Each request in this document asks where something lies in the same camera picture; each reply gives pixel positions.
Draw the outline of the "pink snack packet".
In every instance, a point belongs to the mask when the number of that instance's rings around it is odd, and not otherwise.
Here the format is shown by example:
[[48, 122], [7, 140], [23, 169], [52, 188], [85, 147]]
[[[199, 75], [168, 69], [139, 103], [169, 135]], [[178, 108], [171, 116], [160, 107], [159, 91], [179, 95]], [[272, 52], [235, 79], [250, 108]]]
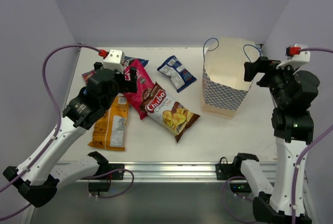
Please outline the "pink snack packet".
[[130, 67], [137, 69], [137, 92], [124, 93], [123, 95], [129, 104], [137, 111], [139, 118], [143, 120], [147, 116], [147, 113], [140, 109], [140, 105], [148, 98], [155, 84], [152, 82], [145, 68], [138, 61], [133, 62], [124, 69], [126, 81], [130, 81]]

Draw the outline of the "blue Doritos chip bag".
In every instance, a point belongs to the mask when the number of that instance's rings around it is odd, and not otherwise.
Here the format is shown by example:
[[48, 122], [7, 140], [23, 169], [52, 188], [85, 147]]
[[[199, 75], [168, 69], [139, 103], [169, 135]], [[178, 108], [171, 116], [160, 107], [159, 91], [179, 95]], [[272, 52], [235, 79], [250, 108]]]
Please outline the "blue Doritos chip bag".
[[143, 67], [145, 67], [148, 64], [148, 62], [149, 62], [149, 60], [146, 60], [146, 59], [125, 56], [124, 57], [123, 67], [127, 68], [128, 66], [130, 66], [135, 61], [140, 62]]

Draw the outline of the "blue checkered paper bag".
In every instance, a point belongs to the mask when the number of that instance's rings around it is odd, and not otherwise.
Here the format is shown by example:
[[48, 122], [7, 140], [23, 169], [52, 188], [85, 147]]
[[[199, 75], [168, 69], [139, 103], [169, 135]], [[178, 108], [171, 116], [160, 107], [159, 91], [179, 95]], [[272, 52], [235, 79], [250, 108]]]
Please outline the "blue checkered paper bag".
[[256, 61], [262, 50], [247, 39], [211, 37], [202, 52], [202, 110], [232, 118], [253, 84], [244, 81], [244, 64]]

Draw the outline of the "brown chocolate snack packet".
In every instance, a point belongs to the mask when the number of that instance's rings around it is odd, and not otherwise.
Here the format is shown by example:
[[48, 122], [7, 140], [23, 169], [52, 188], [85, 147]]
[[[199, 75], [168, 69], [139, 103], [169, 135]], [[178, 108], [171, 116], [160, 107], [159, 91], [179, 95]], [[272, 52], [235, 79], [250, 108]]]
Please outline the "brown chocolate snack packet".
[[176, 142], [179, 142], [184, 132], [200, 118], [200, 115], [184, 107], [158, 83], [154, 84], [139, 108], [166, 128]]

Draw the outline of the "purple Fox's candy bag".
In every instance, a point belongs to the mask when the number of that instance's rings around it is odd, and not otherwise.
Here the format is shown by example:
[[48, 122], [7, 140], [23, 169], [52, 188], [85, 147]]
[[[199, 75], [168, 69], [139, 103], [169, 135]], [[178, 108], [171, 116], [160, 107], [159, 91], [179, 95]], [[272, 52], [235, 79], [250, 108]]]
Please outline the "purple Fox's candy bag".
[[82, 74], [82, 77], [83, 77], [85, 83], [87, 83], [88, 79], [89, 79], [91, 76], [93, 76], [94, 74], [95, 74], [95, 70], [91, 70], [91, 71], [89, 71], [89, 72], [85, 72], [85, 73], [83, 73], [83, 74]]

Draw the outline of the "blue white snack packet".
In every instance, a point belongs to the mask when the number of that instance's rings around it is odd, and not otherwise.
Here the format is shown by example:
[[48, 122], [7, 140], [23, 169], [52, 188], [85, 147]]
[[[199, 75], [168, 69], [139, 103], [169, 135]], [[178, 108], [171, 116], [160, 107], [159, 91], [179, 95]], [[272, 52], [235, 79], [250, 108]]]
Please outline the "blue white snack packet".
[[170, 78], [177, 93], [180, 93], [197, 80], [176, 56], [168, 57], [162, 65], [157, 68], [157, 71]]

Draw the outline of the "orange snack packet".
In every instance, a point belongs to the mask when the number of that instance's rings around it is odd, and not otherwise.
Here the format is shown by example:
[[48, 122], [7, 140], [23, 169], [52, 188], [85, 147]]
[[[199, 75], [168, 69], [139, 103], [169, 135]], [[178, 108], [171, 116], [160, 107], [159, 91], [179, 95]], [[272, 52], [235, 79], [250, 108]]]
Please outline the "orange snack packet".
[[124, 135], [129, 113], [129, 103], [117, 96], [111, 107], [94, 125], [88, 146], [110, 151], [125, 151]]

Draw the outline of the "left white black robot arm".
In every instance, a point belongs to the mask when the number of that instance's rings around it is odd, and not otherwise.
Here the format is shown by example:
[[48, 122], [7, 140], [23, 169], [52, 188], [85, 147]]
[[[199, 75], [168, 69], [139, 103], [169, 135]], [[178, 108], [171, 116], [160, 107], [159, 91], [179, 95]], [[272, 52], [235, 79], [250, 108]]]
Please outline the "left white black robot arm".
[[23, 163], [9, 166], [3, 172], [20, 195], [35, 207], [44, 206], [57, 191], [77, 180], [107, 175], [108, 160], [98, 152], [63, 168], [56, 166], [72, 144], [105, 115], [119, 93], [137, 92], [135, 67], [123, 73], [107, 69], [100, 62], [94, 67], [95, 74], [65, 107], [54, 132]]

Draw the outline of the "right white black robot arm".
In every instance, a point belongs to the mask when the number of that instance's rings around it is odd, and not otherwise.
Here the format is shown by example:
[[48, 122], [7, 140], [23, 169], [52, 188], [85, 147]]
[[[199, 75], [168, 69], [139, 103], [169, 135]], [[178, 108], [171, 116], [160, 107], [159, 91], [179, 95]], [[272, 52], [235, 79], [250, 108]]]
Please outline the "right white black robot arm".
[[245, 62], [244, 80], [269, 89], [274, 103], [272, 127], [276, 138], [275, 183], [271, 185], [255, 155], [239, 154], [232, 165], [236, 178], [245, 178], [252, 190], [253, 215], [258, 222], [312, 223], [305, 214], [303, 183], [305, 150], [313, 142], [314, 121], [309, 107], [318, 95], [319, 79], [308, 71], [261, 56]]

